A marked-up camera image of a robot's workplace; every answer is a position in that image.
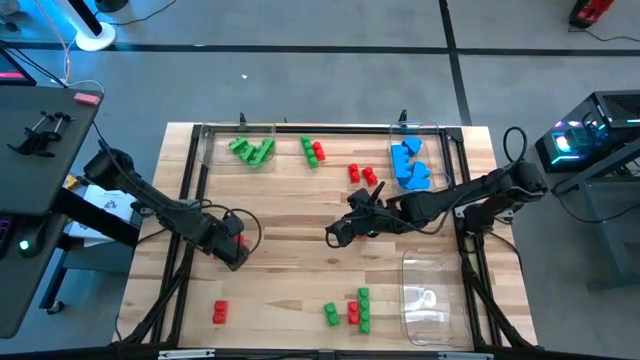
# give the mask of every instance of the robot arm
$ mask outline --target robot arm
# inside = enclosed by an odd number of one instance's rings
[[[475,203],[464,209],[464,228],[473,234],[491,231],[493,219],[507,209],[518,210],[522,204],[537,201],[547,192],[535,165],[526,161],[493,170],[478,179],[438,192],[413,192],[387,200],[382,205],[378,195],[384,182],[369,195],[360,189],[347,198],[352,212],[326,227],[336,236],[338,246],[349,245],[357,235],[375,237],[379,233],[403,234],[421,231],[442,213],[456,206]]]
[[[198,208],[169,199],[142,180],[133,160],[123,151],[100,142],[102,150],[84,167],[85,176],[105,190],[121,190],[131,194],[154,210],[160,224],[179,233],[184,240],[206,255],[214,254],[231,270],[237,270],[249,256],[249,249],[233,238],[244,230],[244,224],[232,212],[222,220]]]

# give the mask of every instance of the clear plastic container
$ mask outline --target clear plastic container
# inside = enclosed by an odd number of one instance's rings
[[[458,254],[407,250],[401,276],[402,321],[411,343],[468,347],[471,334]]]
[[[241,137],[257,148],[255,152],[260,150],[266,139],[271,139],[273,150],[266,154],[260,164],[247,163],[241,159],[241,153],[236,154],[230,148],[230,144]],[[200,129],[197,159],[217,174],[269,173],[276,168],[276,140],[276,126],[273,123],[244,126],[238,123],[205,123]]]
[[[445,189],[451,182],[451,177],[445,171],[443,163],[444,155],[440,140],[434,135],[420,134],[420,132],[423,132],[428,128],[438,129],[438,124],[428,121],[407,121],[402,125],[392,124],[389,126],[389,160],[391,162],[391,173],[394,179],[393,183],[395,189],[399,193],[411,191],[437,191]],[[406,189],[398,183],[395,177],[391,147],[393,145],[402,145],[402,142],[407,137],[416,137],[422,141],[420,151],[412,156],[409,161],[411,164],[415,161],[421,161],[427,165],[427,168],[431,171],[431,175],[429,176],[430,184],[427,188]]]

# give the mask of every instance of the blue toy piece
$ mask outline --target blue toy piece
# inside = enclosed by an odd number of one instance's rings
[[[411,179],[411,164],[409,164],[409,150],[402,145],[391,145],[393,159],[393,173],[400,186]]]
[[[422,140],[414,137],[404,138],[402,145],[409,150],[409,156],[414,156],[420,151]]]
[[[422,161],[413,163],[411,179],[403,186],[407,190],[426,190],[431,186],[431,170]]]

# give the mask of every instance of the concrete floor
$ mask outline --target concrete floor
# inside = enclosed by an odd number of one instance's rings
[[[32,5],[24,31],[3,39],[55,43]],[[114,21],[145,16],[164,1],[131,2]],[[295,1],[179,0],[147,22],[118,28],[118,41],[159,45],[336,45],[446,47],[437,0]],[[448,0],[459,48],[639,49],[630,41],[601,43],[567,32],[573,0]],[[592,31],[640,37],[640,3],[618,0]],[[73,38],[68,26],[62,31]],[[97,118],[114,147],[130,153],[151,180],[169,121],[388,123],[400,110],[441,125],[460,125],[448,55],[291,54],[107,51],[73,52],[73,80],[106,88]],[[25,50],[62,74],[61,51]],[[460,56],[473,125],[491,129],[499,164],[501,137],[512,125],[530,141],[595,90],[640,88],[637,57]],[[33,72],[41,85],[54,86]],[[97,151],[92,132],[73,170]],[[597,276],[592,229],[568,218],[547,197],[517,215],[514,233],[539,343],[550,350],[638,358],[640,289],[586,291]],[[70,272],[55,316],[29,312],[0,352],[106,344],[126,278]]]

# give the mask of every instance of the wooden tabletop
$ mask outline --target wooden tabletop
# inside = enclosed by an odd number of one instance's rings
[[[192,123],[169,123],[165,133],[153,185],[177,198],[187,158]],[[471,177],[495,168],[496,163],[486,127],[463,127]],[[381,234],[374,239],[357,239],[342,249],[325,244],[324,227],[350,211],[346,198],[366,187],[350,184],[347,166],[371,166],[387,186],[381,197],[397,194],[391,181],[388,135],[314,135],[326,154],[326,161],[310,169],[302,155],[300,135],[279,134],[277,155],[266,169],[255,173],[244,165],[233,165],[226,150],[233,137],[216,136],[213,165],[205,198],[233,208],[245,208],[261,221],[264,237],[259,248],[237,272],[220,261],[196,252],[180,337],[181,347],[350,349],[350,350],[439,350],[454,344],[471,349],[453,223],[447,219],[434,236],[409,233]],[[425,142],[425,161],[433,171],[436,187],[446,186],[441,155],[435,140]],[[457,159],[452,147],[454,159]],[[194,196],[196,162],[191,197]],[[249,246],[257,238],[255,224],[243,217]],[[146,220],[140,236],[160,229],[155,219]],[[496,224],[495,232],[513,242],[511,230]],[[163,233],[135,251],[120,310],[118,326],[126,336],[144,317],[158,296],[170,234]],[[401,317],[400,271],[406,251],[440,254],[446,261],[441,271],[430,275],[443,279],[449,290],[447,302],[439,304],[452,313],[451,324],[431,329],[442,333],[439,344],[418,347],[407,338]],[[486,237],[485,251],[493,293],[498,305],[525,339],[536,343],[518,258],[504,244]],[[347,301],[357,297],[359,287],[371,291],[371,334],[361,335],[357,326],[347,325]],[[212,323],[216,300],[229,302],[225,325]],[[322,306],[335,302],[341,325],[329,327]],[[171,300],[163,338],[173,317]],[[486,312],[478,301],[483,335],[489,341]],[[427,337],[437,337],[432,333]]]

